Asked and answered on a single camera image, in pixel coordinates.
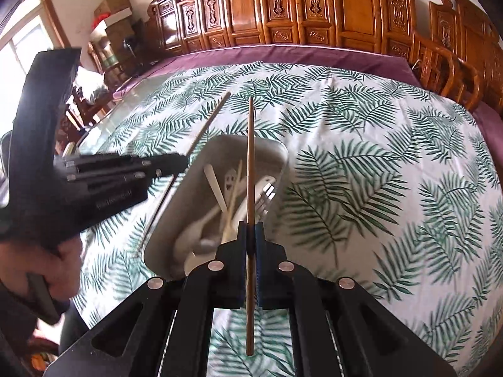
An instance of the tray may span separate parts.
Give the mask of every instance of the tray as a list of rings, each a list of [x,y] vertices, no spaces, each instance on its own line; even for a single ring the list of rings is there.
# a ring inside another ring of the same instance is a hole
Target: tray
[[[204,175],[204,166],[211,164],[215,171],[220,188],[226,172],[243,161],[241,176],[246,175],[247,137],[223,134],[214,137],[200,151],[171,200],[162,207],[154,218],[155,226],[147,234],[147,245],[143,260],[147,267],[166,280],[179,279],[185,276],[183,263],[175,262],[172,256],[173,245],[179,234],[192,222],[203,217],[217,204],[211,187]],[[282,176],[288,166],[288,151],[280,143],[269,139],[255,138],[255,181],[262,176],[270,175],[276,179],[275,192],[282,193]],[[236,198],[236,208],[245,199],[246,192]],[[280,197],[274,197],[269,206],[273,210]],[[216,220],[205,227],[205,233],[218,227],[220,214]]]

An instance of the red object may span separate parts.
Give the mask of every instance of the red object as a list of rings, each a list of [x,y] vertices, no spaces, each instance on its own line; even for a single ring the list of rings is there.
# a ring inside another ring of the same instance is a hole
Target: red object
[[[95,20],[92,22],[92,29],[94,30],[97,25],[102,22],[105,18],[110,17],[111,14],[109,12],[104,12],[103,14],[100,14]]]

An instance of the wooden chopstick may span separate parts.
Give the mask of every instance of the wooden chopstick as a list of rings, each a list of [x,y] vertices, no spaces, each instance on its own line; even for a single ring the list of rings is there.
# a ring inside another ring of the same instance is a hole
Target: wooden chopstick
[[[201,128],[201,130],[199,131],[198,135],[196,136],[196,138],[192,142],[191,146],[189,147],[189,150],[185,154],[187,157],[190,157],[190,155],[192,154],[192,152],[195,150],[197,144],[199,143],[199,141],[203,137],[203,134],[205,134],[205,132],[208,130],[208,128],[210,127],[211,123],[213,122],[213,119],[216,118],[216,116],[218,115],[218,112],[220,112],[220,110],[222,109],[223,105],[225,105],[225,103],[227,102],[227,99],[229,97],[230,97],[230,92],[227,92],[225,95],[223,95],[222,99],[220,99],[220,102],[217,104],[217,107],[213,110],[213,112],[211,113],[211,115],[208,118],[208,120],[206,120],[206,122],[204,123],[204,126]],[[169,182],[168,188],[164,192],[163,197],[160,200],[157,209],[155,210],[154,214],[150,217],[150,220],[148,221],[148,223],[147,223],[147,225],[145,227],[146,230],[143,233],[143,239],[140,242],[140,244],[138,245],[138,247],[136,248],[135,254],[137,254],[138,252],[140,252],[141,249],[143,248],[143,244],[145,243],[145,239],[147,238],[147,234],[150,232],[150,229],[152,228],[152,224],[154,222],[154,218],[157,215],[157,213],[159,212],[159,209],[161,208],[162,204],[164,203],[164,200],[166,200],[166,197],[168,196],[169,192],[173,188],[174,182],[177,181],[177,178],[178,178],[178,174],[174,174],[173,177],[172,177],[172,179],[171,179],[171,181]]]
[[[253,99],[248,104],[247,226],[255,230],[255,120]],[[253,356],[255,332],[255,251],[246,254],[246,355]]]

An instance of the wooden furniture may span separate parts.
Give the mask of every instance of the wooden furniture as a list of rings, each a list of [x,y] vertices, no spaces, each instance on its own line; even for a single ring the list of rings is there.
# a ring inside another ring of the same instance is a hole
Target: wooden furniture
[[[55,153],[62,154],[68,143],[77,143],[81,137],[79,130],[79,123],[67,108],[59,124],[59,129],[56,131]]]
[[[431,37],[459,57],[468,84],[483,79],[484,102],[503,114],[503,51],[486,13],[469,0],[429,2]]]
[[[72,88],[72,95],[74,103],[79,110],[80,119],[83,124],[82,127],[94,125],[96,123],[94,116],[99,112],[107,113],[110,110],[109,103],[113,100],[112,94],[107,92],[100,95],[94,104],[90,104],[82,97],[81,89],[77,91],[75,87]]]
[[[96,51],[95,45],[91,42],[87,44],[87,53],[94,62],[96,72],[103,75],[105,85],[111,91],[115,91],[117,87],[127,81],[134,70],[140,65],[137,58],[129,56],[115,65],[105,66]]]
[[[416,31],[414,0],[153,0],[146,35],[160,57],[227,46],[304,44],[404,57],[423,87],[473,109],[478,68]]]

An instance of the green leaf pattern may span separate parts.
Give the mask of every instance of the green leaf pattern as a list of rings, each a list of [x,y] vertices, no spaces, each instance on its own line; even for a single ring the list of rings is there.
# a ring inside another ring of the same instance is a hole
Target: green leaf pattern
[[[460,105],[402,82],[329,67],[264,64],[170,76],[99,149],[187,151],[218,100],[232,96],[191,157],[218,134],[256,135],[289,150],[280,220],[266,235],[289,259],[335,281],[352,276],[467,375],[500,328],[503,199],[491,155]],[[152,276],[138,245],[169,180],[148,201],[88,229],[75,304],[93,326]],[[288,314],[256,313],[245,355],[242,311],[215,311],[208,375],[294,375]]]

